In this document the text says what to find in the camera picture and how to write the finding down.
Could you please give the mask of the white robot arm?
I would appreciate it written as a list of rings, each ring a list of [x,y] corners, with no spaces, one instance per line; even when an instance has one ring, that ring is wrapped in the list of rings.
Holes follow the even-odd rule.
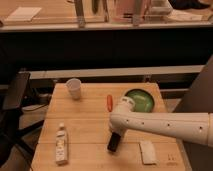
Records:
[[[109,116],[111,130],[123,136],[128,129],[213,147],[213,113],[135,112],[135,102],[122,97]]]

